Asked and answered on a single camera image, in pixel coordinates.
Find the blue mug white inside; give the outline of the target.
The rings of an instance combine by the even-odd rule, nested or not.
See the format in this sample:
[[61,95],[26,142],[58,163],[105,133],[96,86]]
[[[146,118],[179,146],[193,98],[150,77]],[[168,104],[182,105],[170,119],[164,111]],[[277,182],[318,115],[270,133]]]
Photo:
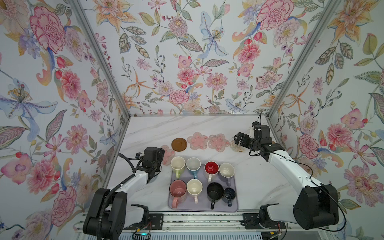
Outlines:
[[197,179],[201,168],[201,161],[198,158],[189,158],[187,160],[186,167],[193,178]]

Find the red inside white mug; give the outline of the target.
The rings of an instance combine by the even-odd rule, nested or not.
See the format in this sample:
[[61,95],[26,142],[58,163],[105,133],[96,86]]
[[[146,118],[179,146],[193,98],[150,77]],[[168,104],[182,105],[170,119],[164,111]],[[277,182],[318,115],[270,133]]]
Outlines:
[[216,178],[219,173],[219,170],[220,166],[214,161],[209,161],[205,164],[204,175],[207,178],[208,183],[211,183]]

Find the white embroidered round coaster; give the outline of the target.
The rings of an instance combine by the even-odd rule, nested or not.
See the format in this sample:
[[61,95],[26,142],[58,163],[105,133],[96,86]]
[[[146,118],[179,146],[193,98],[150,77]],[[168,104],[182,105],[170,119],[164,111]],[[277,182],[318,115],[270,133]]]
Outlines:
[[245,152],[247,150],[246,148],[235,144],[234,140],[232,140],[230,142],[230,148],[231,148],[232,151],[234,151],[236,153],[242,153],[242,152]]

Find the green mug white inside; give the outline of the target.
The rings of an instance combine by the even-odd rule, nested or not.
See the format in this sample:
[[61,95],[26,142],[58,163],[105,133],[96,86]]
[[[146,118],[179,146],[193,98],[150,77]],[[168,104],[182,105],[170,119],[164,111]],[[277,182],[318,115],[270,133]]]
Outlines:
[[175,173],[176,179],[180,179],[181,175],[184,173],[186,167],[186,161],[183,157],[174,157],[171,160],[171,168]]

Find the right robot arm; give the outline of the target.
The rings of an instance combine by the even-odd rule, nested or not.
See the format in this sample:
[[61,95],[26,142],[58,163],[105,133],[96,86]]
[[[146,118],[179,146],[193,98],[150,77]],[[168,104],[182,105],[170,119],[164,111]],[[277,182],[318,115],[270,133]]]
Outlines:
[[324,185],[314,178],[313,172],[303,169],[278,143],[273,143],[270,128],[253,122],[252,136],[237,133],[234,143],[250,151],[250,156],[260,156],[274,166],[293,186],[298,194],[294,205],[269,204],[260,207],[259,224],[268,227],[280,222],[299,225],[304,230],[327,230],[339,223],[343,211],[339,207],[338,192],[332,185]]

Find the corner aluminium post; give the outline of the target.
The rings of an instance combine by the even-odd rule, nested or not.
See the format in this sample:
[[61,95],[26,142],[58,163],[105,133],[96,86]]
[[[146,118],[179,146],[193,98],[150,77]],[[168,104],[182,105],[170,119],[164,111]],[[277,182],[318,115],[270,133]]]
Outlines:
[[69,4],[73,9],[75,16],[78,22],[80,23],[80,26],[85,31],[85,36],[90,43],[91,49],[95,53],[95,58],[99,63],[99,66],[102,69],[103,73],[105,74],[107,82],[110,84],[110,87],[112,88],[112,92],[116,97],[116,100],[118,102],[121,112],[129,120],[131,118],[131,115],[129,113],[129,110],[126,107],[122,94],[119,91],[119,88],[114,79],[112,71],[108,65],[108,62],[103,55],[102,48],[100,47],[99,42],[97,41],[97,38],[95,36],[95,33],[87,19],[85,10],[82,8],[80,1],[69,0]]
[[319,21],[316,23],[313,29],[312,36],[309,38],[303,50],[300,52],[300,55],[297,58],[297,62],[294,64],[292,71],[289,73],[282,89],[280,90],[279,94],[277,95],[274,101],[274,104],[266,114],[266,118],[268,120],[271,120],[272,117],[277,113],[280,104],[285,98],[285,95],[287,94],[288,90],[293,84],[301,68],[304,66],[312,50],[315,48],[319,38],[321,37],[323,31],[326,29],[328,22],[331,20],[331,17],[333,16],[339,4],[340,3],[338,3],[338,1],[334,1],[334,0],[327,2],[323,10],[323,13],[320,15]]

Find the lilac mug white inside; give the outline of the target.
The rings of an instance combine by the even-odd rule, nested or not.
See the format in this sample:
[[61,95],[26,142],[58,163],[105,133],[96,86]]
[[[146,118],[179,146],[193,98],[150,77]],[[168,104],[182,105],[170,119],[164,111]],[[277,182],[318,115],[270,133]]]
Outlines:
[[228,187],[232,185],[232,180],[235,175],[235,168],[229,163],[223,163],[219,167],[219,178],[224,182]]

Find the small dark blue mug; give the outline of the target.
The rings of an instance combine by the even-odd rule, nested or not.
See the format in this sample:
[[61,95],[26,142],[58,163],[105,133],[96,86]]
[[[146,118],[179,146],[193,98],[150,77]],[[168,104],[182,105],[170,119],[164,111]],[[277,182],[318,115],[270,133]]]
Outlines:
[[224,189],[223,202],[228,206],[232,207],[234,200],[236,198],[236,191],[232,188]]

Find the right corner aluminium post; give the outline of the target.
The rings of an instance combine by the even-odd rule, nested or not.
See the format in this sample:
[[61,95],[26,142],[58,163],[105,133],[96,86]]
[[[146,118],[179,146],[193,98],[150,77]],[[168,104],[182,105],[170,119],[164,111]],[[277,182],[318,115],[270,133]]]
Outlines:
[[280,90],[279,94],[277,95],[274,101],[274,104],[266,114],[266,118],[268,120],[271,120],[272,117],[277,113],[280,104],[285,98],[285,95],[287,94],[288,90],[293,84],[301,68],[304,66],[312,50],[315,48],[319,38],[321,37],[323,31],[326,29],[328,22],[331,20],[331,17],[333,16],[339,4],[340,3],[338,3],[338,1],[334,1],[334,0],[327,2],[323,10],[323,13],[320,15],[319,21],[316,23],[313,29],[312,36],[309,38],[303,50],[300,52],[300,55],[297,58],[297,62],[294,64],[292,71],[289,73],[282,89]]

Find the lilac drying mat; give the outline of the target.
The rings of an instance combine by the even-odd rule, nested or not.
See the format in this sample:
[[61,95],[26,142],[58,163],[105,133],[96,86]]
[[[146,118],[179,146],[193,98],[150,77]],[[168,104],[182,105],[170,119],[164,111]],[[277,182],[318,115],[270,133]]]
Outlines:
[[200,170],[198,172],[198,180],[202,182],[203,184],[203,190],[198,196],[198,203],[195,203],[194,196],[190,195],[187,192],[187,195],[185,199],[177,204],[177,207],[173,207],[174,197],[169,194],[168,198],[168,206],[175,210],[175,211],[185,211],[185,212],[226,212],[226,213],[234,213],[238,210],[239,204],[238,204],[238,194],[237,194],[237,187],[236,187],[236,181],[235,178],[232,178],[230,180],[231,186],[227,186],[225,181],[222,181],[220,177],[215,177],[213,179],[213,182],[219,183],[223,186],[224,189],[226,188],[232,188],[235,193],[236,197],[234,200],[232,200],[232,206],[229,207],[227,203],[224,202],[224,198],[219,200],[215,203],[215,207],[213,210],[211,210],[211,201],[207,197],[207,186],[208,178],[205,177],[205,165],[201,164]]

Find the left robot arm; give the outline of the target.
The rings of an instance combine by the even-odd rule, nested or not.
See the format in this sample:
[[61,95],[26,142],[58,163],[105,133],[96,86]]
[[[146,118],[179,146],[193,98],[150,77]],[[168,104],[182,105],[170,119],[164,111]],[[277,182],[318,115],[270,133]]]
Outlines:
[[147,147],[135,158],[119,153],[132,169],[132,174],[112,189],[98,189],[92,199],[82,231],[98,240],[117,240],[123,229],[136,230],[150,224],[149,208],[140,204],[128,205],[129,198],[148,185],[162,171],[165,150]]

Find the pink flower coaster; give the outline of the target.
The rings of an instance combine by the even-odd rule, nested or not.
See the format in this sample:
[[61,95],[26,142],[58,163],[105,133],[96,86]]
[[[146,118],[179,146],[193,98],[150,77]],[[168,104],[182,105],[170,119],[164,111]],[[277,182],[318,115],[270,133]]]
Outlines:
[[208,147],[216,150],[217,152],[223,152],[225,148],[230,146],[230,142],[223,134],[210,135],[208,140]]
[[187,138],[187,142],[192,150],[205,150],[208,147],[209,137],[199,132]]
[[161,146],[161,148],[163,149],[163,150],[165,150],[165,154],[164,154],[164,157],[163,157],[163,161],[162,161],[162,164],[164,165],[164,166],[168,166],[168,165],[170,165],[171,164],[171,161],[172,161],[172,159],[174,158],[174,156],[175,156],[175,151],[172,149],[172,148],[170,148],[169,146],[167,146],[167,145],[163,145],[163,146]]

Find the black mug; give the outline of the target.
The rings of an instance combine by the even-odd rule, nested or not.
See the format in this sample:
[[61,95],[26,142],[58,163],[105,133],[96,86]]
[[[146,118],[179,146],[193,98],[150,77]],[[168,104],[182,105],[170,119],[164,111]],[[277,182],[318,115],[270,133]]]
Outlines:
[[210,209],[214,210],[215,203],[224,196],[224,188],[220,183],[212,182],[207,186],[207,197],[211,202]]

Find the left corner aluminium post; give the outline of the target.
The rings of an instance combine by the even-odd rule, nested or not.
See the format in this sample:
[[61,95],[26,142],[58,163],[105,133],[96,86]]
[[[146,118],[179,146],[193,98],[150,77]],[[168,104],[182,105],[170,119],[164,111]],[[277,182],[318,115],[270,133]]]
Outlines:
[[103,73],[105,74],[107,82],[110,84],[110,87],[112,88],[112,92],[116,97],[116,100],[118,102],[121,112],[129,120],[131,118],[131,115],[129,113],[129,110],[126,107],[122,94],[119,91],[119,88],[114,79],[112,71],[108,65],[108,62],[103,55],[102,48],[100,47],[99,42],[97,41],[97,38],[95,36],[95,33],[87,19],[85,10],[82,8],[80,1],[69,0],[69,4],[73,9],[75,16],[78,22],[80,23],[80,26],[85,31],[85,36],[90,43],[91,49],[95,53],[95,58],[99,63],[99,66],[102,69]]

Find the brown wooden round coaster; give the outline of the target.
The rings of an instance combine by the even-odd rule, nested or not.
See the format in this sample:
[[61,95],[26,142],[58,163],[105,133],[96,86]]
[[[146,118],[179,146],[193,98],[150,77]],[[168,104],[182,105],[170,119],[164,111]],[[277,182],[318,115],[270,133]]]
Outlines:
[[183,138],[176,138],[172,141],[171,147],[176,152],[182,152],[184,151],[188,146],[188,143]]

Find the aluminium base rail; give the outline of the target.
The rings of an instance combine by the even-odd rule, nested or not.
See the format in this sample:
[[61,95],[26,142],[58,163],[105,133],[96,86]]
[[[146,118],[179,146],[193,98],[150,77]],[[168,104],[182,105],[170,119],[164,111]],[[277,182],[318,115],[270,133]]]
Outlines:
[[295,224],[246,229],[243,212],[153,212],[159,217],[139,232],[124,229],[120,240],[333,240],[320,230],[303,230]]

